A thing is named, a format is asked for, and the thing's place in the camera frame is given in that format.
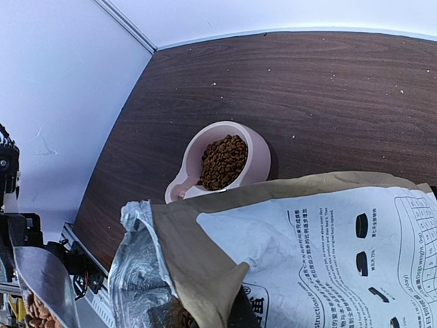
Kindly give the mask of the brown dog food bag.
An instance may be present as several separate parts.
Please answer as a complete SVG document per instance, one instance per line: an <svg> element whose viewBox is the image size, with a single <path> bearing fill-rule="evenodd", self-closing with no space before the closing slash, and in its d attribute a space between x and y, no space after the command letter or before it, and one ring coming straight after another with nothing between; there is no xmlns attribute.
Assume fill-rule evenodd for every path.
<svg viewBox="0 0 437 328"><path fill-rule="evenodd" d="M116 327L435 327L436 194L331 172L129 202Z"/></svg>

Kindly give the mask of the metal food scoop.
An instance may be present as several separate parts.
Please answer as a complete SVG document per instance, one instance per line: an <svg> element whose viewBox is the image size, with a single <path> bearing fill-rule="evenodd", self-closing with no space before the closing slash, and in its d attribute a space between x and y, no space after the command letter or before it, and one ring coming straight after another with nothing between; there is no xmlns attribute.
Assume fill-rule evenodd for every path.
<svg viewBox="0 0 437 328"><path fill-rule="evenodd" d="M39 247L13 248L21 290L30 290L64 327L80 327L70 276L60 259Z"/></svg>

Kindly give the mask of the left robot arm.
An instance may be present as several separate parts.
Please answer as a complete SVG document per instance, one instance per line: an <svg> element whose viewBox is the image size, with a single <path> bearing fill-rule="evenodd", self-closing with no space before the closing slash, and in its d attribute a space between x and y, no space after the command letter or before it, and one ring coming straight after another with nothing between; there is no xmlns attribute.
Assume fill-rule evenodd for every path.
<svg viewBox="0 0 437 328"><path fill-rule="evenodd" d="M1 214L18 212L20 150L1 125Z"/></svg>

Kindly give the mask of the pink double pet feeder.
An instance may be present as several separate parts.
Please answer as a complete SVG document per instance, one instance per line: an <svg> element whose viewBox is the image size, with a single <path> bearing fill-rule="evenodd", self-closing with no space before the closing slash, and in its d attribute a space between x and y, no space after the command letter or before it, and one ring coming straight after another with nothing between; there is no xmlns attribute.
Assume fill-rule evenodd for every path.
<svg viewBox="0 0 437 328"><path fill-rule="evenodd" d="M165 202L263 182L270 166L270 149L259 133L236 122L215 122L191 139Z"/></svg>

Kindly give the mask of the brown kibble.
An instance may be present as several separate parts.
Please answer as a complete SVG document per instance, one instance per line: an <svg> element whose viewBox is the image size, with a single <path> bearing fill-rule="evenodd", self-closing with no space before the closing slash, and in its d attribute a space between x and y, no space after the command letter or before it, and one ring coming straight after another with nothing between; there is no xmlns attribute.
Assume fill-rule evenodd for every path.
<svg viewBox="0 0 437 328"><path fill-rule="evenodd" d="M248 153L247 144L238 135L209 144L201 157L197 184L208 191L227 187L242 173Z"/></svg>

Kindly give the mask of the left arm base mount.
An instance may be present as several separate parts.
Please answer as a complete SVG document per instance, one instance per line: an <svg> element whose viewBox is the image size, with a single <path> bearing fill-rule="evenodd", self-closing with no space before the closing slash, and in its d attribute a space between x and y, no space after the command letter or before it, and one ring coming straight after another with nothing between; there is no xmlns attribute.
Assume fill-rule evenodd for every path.
<svg viewBox="0 0 437 328"><path fill-rule="evenodd" d="M44 249L55 255L65 266L68 274L72 276L77 301L82 299L88 290L95 295L98 294L103 286L104 273L77 241L73 241L72 247L68 249L66 246L69 242L67 238L60 242L49 241Z"/></svg>

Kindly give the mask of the left aluminium table rail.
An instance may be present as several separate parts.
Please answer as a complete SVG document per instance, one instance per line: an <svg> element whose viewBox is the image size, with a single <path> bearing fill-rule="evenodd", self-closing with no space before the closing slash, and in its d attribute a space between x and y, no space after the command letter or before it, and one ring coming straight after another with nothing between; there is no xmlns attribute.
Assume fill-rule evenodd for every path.
<svg viewBox="0 0 437 328"><path fill-rule="evenodd" d="M107 281L109 272L73 232L71 223L64 224L60 242L67 250L82 255L88 263L82 275L70 276L75 291L79 325L81 327L114 327L115 319L109 301Z"/></svg>

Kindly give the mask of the left rear aluminium post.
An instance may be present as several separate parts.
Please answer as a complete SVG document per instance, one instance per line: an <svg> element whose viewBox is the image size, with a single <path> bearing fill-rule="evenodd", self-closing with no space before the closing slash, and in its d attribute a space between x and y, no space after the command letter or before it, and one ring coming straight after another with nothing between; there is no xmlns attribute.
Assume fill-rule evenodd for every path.
<svg viewBox="0 0 437 328"><path fill-rule="evenodd" d="M125 32L133 37L149 54L155 54L158 50L157 46L112 1L93 0L93 2Z"/></svg>

